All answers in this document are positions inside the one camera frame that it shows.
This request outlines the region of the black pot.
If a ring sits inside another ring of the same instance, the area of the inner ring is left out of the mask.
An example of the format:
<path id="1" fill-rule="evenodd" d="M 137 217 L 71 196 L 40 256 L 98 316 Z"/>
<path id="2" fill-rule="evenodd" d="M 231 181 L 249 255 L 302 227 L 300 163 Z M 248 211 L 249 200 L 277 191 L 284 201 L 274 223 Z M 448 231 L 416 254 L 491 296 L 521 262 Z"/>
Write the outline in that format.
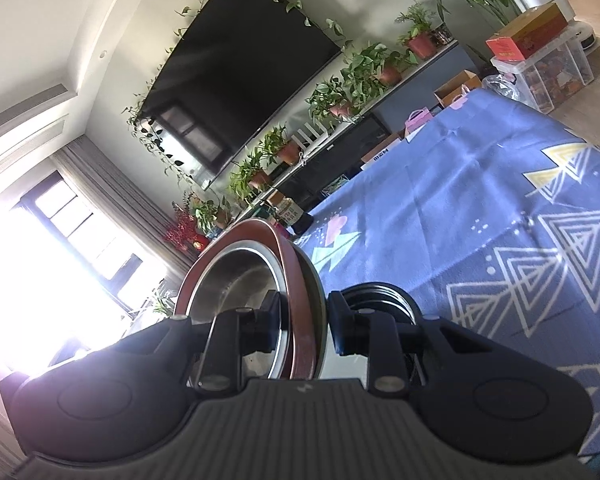
<path id="1" fill-rule="evenodd" d="M 404 396 L 416 375 L 422 348 L 419 307 L 404 290 L 387 283 L 354 285 L 328 300 L 338 356 L 364 356 L 366 386 L 378 396 Z"/>

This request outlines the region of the stainless steel bowl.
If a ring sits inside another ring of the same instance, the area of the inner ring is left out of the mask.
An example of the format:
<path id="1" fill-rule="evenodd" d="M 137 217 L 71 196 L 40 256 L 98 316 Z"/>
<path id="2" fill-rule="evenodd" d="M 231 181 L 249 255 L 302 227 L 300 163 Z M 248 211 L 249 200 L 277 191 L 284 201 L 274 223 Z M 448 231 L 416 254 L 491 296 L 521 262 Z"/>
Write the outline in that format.
<path id="1" fill-rule="evenodd" d="M 248 377 L 282 376 L 290 343 L 287 286 L 272 249 L 254 240 L 241 240 L 220 250 L 202 271 L 186 308 L 194 323 L 210 323 L 225 310 L 263 308 L 269 292 L 280 296 L 274 346 L 269 352 L 256 351 L 242 358 Z"/>

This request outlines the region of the pink square bowl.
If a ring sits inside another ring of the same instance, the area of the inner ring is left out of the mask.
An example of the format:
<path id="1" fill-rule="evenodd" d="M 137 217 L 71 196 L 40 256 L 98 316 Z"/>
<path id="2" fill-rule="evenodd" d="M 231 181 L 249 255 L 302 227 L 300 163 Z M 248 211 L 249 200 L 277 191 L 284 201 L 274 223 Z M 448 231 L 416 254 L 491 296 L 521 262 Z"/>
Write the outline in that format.
<path id="1" fill-rule="evenodd" d="M 260 219 L 248 219 L 237 223 L 236 226 L 232 226 L 216 238 L 201 253 L 185 275 L 178 291 L 175 312 L 187 314 L 188 300 L 193 295 L 194 286 L 200 279 L 202 271 L 220 250 L 241 240 L 254 240 L 272 249 L 283 268 L 287 286 L 290 343 L 283 375 L 280 377 L 312 379 L 315 370 L 316 347 L 306 285 L 294 251 L 294 244 L 279 234 L 268 222 Z"/>

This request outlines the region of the green plate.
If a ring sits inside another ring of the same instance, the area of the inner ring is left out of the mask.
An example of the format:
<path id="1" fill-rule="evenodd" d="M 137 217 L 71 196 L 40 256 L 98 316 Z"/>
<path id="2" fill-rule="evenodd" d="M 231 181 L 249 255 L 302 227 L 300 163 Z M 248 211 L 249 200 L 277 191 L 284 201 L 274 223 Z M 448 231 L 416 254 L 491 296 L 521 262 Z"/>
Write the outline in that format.
<path id="1" fill-rule="evenodd" d="M 294 245 L 294 251 L 300 264 L 304 284 L 306 285 L 306 292 L 309 297 L 316 347 L 316 362 L 313 377 L 319 378 L 324 365 L 328 333 L 326 297 L 320 276 L 317 270 L 315 270 L 311 259 L 297 245 Z"/>

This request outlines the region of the red flower plant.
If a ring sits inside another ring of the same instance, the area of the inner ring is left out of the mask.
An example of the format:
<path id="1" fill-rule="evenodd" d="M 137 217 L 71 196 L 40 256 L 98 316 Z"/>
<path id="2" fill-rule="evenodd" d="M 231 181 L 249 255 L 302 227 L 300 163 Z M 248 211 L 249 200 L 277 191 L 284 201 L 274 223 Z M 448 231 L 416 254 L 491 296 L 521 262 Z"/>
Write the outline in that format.
<path id="1" fill-rule="evenodd" d="M 174 223 L 166 231 L 166 240 L 180 252 L 195 249 L 203 252 L 209 245 L 207 237 L 198 232 L 197 219 L 178 204 L 173 203 Z"/>

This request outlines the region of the soy sauce bottle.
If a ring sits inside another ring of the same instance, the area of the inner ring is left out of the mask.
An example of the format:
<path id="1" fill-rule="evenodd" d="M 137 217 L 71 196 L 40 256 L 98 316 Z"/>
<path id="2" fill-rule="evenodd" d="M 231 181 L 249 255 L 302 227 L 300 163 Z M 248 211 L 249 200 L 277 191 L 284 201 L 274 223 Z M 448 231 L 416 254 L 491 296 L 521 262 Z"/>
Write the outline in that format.
<path id="1" fill-rule="evenodd" d="M 292 198 L 274 190 L 268 196 L 277 218 L 291 228 L 295 236 L 302 236 L 314 223 L 314 218 L 304 211 Z"/>

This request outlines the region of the dark tv cabinet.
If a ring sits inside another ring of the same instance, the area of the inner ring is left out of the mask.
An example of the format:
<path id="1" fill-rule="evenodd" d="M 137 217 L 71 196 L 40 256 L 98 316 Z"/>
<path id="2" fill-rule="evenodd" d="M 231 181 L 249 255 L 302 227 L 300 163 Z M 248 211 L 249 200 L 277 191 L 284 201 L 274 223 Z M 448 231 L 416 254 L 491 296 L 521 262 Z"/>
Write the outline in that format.
<path id="1" fill-rule="evenodd" d="M 327 189 L 342 177 L 361 171 L 362 157 L 393 133 L 400 132 L 413 110 L 439 105 L 434 92 L 474 61 L 453 41 L 428 61 L 419 64 L 381 98 L 368 104 L 350 122 L 343 122 L 297 165 L 282 172 L 272 189 L 313 209 L 327 197 Z"/>

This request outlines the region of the blue patterned tablecloth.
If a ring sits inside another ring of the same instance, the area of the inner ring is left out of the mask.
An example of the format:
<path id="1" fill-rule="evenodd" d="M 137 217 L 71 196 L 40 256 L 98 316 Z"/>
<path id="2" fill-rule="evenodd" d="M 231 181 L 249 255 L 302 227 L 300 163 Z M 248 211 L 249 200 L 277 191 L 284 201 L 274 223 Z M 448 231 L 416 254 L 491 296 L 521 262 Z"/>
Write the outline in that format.
<path id="1" fill-rule="evenodd" d="M 475 90 L 314 208 L 300 237 L 324 289 L 401 287 L 576 378 L 600 453 L 600 148 Z"/>

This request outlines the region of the potted plant terracotta pot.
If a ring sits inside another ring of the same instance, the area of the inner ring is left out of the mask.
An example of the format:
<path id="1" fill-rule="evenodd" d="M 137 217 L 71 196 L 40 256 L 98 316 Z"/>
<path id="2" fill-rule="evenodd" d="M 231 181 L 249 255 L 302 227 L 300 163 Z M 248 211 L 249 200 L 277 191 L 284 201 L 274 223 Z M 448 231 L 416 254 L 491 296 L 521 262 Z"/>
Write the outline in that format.
<path id="1" fill-rule="evenodd" d="M 260 148 L 262 158 L 269 165 L 281 160 L 288 166 L 294 166 L 300 160 L 300 146 L 294 139 L 286 137 L 284 124 L 268 130 L 258 144 L 258 148 Z"/>

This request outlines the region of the white router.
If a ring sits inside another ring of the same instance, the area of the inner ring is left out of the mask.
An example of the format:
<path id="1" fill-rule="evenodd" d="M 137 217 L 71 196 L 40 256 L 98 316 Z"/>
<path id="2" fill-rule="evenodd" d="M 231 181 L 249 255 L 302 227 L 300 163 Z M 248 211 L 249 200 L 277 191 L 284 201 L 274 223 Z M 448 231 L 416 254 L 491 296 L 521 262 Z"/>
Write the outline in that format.
<path id="1" fill-rule="evenodd" d="M 303 154 L 309 156 L 328 140 L 329 130 L 322 124 L 305 122 L 290 134 L 290 138 L 300 146 Z"/>

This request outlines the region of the pink carton box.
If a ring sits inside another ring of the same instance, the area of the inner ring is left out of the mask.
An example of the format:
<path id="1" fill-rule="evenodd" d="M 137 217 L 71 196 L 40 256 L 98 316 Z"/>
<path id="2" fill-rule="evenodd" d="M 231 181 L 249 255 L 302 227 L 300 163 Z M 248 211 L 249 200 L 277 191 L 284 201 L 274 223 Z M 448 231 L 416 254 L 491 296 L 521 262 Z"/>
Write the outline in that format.
<path id="1" fill-rule="evenodd" d="M 428 107 L 420 108 L 419 110 L 413 110 L 410 116 L 404 124 L 404 138 L 407 142 L 411 141 L 411 138 L 419 132 L 419 130 L 426 125 L 434 116 L 432 116 Z"/>

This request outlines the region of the grey curtain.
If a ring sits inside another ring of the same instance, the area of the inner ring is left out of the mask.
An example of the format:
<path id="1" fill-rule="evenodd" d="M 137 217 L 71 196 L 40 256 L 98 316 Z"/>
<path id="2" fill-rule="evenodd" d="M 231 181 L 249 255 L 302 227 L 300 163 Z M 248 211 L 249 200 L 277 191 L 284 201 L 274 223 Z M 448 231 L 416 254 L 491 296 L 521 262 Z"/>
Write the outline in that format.
<path id="1" fill-rule="evenodd" d="M 107 218 L 134 236 L 180 284 L 195 257 L 166 239 L 174 221 L 138 188 L 87 136 L 79 136 L 50 159 L 61 177 Z"/>

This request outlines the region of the open brown cardboard box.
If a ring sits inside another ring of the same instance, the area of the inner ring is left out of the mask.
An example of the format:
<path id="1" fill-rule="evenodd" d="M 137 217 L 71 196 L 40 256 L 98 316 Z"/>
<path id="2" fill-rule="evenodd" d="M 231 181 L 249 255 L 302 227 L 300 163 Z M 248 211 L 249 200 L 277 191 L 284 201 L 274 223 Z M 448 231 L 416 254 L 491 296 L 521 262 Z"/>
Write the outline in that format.
<path id="1" fill-rule="evenodd" d="M 434 90 L 434 96 L 442 107 L 449 107 L 451 103 L 463 94 L 481 87 L 481 79 L 471 70 L 462 70 L 441 87 Z"/>

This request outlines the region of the potted plant red pot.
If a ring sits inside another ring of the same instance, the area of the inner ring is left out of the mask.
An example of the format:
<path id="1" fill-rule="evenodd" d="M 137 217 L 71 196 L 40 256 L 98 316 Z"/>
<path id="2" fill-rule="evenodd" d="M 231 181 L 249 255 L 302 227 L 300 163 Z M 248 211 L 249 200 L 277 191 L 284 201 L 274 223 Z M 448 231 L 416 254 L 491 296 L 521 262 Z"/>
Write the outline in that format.
<path id="1" fill-rule="evenodd" d="M 418 58 L 427 61 L 437 53 L 437 47 L 431 38 L 431 21 L 428 11 L 420 2 L 412 3 L 394 21 L 396 24 L 407 26 L 407 30 L 399 37 L 399 41 Z"/>

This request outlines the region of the red cardboard box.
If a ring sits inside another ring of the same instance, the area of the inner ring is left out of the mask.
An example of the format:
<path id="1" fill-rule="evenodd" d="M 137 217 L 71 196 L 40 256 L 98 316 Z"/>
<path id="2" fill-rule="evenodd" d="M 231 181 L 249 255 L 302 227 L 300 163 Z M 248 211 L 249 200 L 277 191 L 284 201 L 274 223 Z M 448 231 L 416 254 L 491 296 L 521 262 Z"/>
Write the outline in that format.
<path id="1" fill-rule="evenodd" d="M 568 25 L 556 3 L 524 11 L 486 40 L 497 60 L 520 62 L 545 47 Z"/>

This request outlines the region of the clear plastic storage bin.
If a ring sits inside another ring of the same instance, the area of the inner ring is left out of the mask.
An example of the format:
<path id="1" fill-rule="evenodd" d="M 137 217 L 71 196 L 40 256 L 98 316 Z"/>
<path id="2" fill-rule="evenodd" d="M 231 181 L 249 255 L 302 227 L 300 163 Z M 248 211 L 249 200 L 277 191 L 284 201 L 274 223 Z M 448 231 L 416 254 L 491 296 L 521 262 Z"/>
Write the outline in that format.
<path id="1" fill-rule="evenodd" d="M 483 79 L 484 88 L 498 92 L 542 114 L 550 114 L 594 80 L 577 35 L 567 30 L 520 62 L 490 59 L 498 71 Z"/>

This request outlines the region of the wall television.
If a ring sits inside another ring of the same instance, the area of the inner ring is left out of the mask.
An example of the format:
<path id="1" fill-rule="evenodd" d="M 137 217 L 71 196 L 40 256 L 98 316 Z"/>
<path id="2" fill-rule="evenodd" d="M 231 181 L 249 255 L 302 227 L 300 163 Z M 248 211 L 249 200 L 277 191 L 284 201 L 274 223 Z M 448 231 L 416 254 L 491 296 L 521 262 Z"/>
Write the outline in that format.
<path id="1" fill-rule="evenodd" d="M 212 180 L 340 47 L 299 1 L 207 0 L 129 124 L 179 178 Z"/>

